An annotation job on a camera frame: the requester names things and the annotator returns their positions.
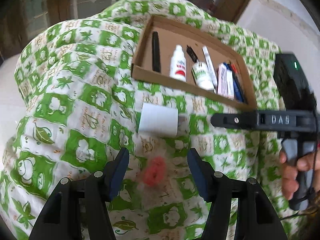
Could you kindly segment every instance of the green and white checkered blanket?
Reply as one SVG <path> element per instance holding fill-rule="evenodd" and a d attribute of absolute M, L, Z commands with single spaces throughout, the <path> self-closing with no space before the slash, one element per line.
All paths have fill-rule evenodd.
<path fill-rule="evenodd" d="M 120 0 L 87 19 L 55 24 L 26 46 L 15 71 L 27 111 L 4 152 L 0 193 L 1 216 L 18 240 L 28 239 L 61 178 L 86 178 L 121 147 L 130 152 L 129 168 L 119 195 L 107 204 L 119 240 L 201 235 L 210 205 L 198 195 L 190 174 L 190 147 L 230 178 L 256 177 L 279 216 L 292 214 L 281 195 L 275 133 L 214 128 L 212 114 L 235 110 L 130 77 L 132 55 L 151 14 L 192 25 L 229 45 L 244 58 L 258 107 L 278 109 L 272 73 L 279 47 L 186 0 Z M 175 107 L 185 116 L 177 138 L 137 134 L 143 102 Z M 159 152 L 168 158 L 166 187 L 142 194 L 137 173 Z M 234 200 L 228 239 L 235 231 L 236 205 Z M 287 234 L 297 230 L 300 220 L 283 222 Z M 89 239 L 85 219 L 82 234 Z"/>

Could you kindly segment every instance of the pink object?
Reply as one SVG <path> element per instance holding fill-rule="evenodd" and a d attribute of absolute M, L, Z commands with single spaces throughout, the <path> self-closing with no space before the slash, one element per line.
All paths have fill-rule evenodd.
<path fill-rule="evenodd" d="M 158 185 L 164 178 L 166 167 L 167 165 L 163 157 L 158 156 L 151 159 L 149 165 L 144 170 L 143 183 L 150 187 Z"/>

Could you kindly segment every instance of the silver screw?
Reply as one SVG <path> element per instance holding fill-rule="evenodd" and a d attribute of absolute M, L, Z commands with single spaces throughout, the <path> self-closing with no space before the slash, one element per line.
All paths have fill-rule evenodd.
<path fill-rule="evenodd" d="M 60 180 L 60 183 L 61 183 L 62 185 L 67 184 L 68 182 L 69 182 L 69 179 L 68 179 L 68 178 L 63 178 L 63 179 Z"/>
<path fill-rule="evenodd" d="M 257 183 L 257 181 L 256 181 L 255 178 L 249 178 L 248 181 L 249 181 L 249 183 L 252 184 L 252 185 L 254 185 L 254 184 Z"/>
<path fill-rule="evenodd" d="M 99 177 L 101 177 L 102 175 L 103 175 L 102 171 L 96 171 L 96 172 L 94 173 L 94 176 L 95 176 L 96 178 L 99 178 Z"/>
<path fill-rule="evenodd" d="M 213 174 L 216 178 L 222 178 L 223 174 L 220 171 L 215 171 Z"/>

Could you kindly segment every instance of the cardboard box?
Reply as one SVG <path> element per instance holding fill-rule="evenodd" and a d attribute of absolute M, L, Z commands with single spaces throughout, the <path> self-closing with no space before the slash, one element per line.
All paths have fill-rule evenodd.
<path fill-rule="evenodd" d="M 152 32 L 159 35 L 161 73 L 152 70 Z M 169 77 L 170 60 L 177 44 L 184 50 L 187 61 L 187 82 L 182 82 Z M 205 62 L 202 47 L 207 46 L 213 66 L 217 70 L 218 65 L 231 61 L 236 65 L 238 80 L 241 85 L 247 104 L 231 100 L 198 87 L 191 73 L 193 62 L 186 53 L 186 46 L 191 46 L 200 61 Z M 257 109 L 257 102 L 253 91 L 247 66 L 243 58 L 233 49 L 223 44 L 217 38 L 202 32 L 190 25 L 182 24 L 174 20 L 152 15 L 142 31 L 138 46 L 132 59 L 131 76 L 136 80 L 148 83 L 157 83 L 173 89 L 179 89 L 188 93 L 203 96 L 214 101 L 224 103 L 242 111 Z"/>

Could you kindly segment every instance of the gray handle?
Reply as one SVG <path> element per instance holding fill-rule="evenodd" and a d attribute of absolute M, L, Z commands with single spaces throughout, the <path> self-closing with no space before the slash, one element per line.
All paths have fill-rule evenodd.
<path fill-rule="evenodd" d="M 302 142 L 302 146 L 301 146 L 301 145 L 298 145 L 298 141 L 295 139 L 284 140 L 282 142 L 282 147 L 284 148 L 284 151 L 287 155 L 287 163 L 290 166 L 295 166 L 299 158 L 311 152 L 314 152 L 316 150 L 314 141 Z M 306 196 L 307 191 L 309 190 L 312 183 L 312 174 L 313 174 L 313 170 L 298 172 L 296 180 L 299 183 L 299 188 L 293 194 L 293 198 L 289 200 L 289 207 L 292 210 L 305 210 L 308 207 L 309 200 L 306 199 L 299 203 L 296 203 L 296 200 Z"/>

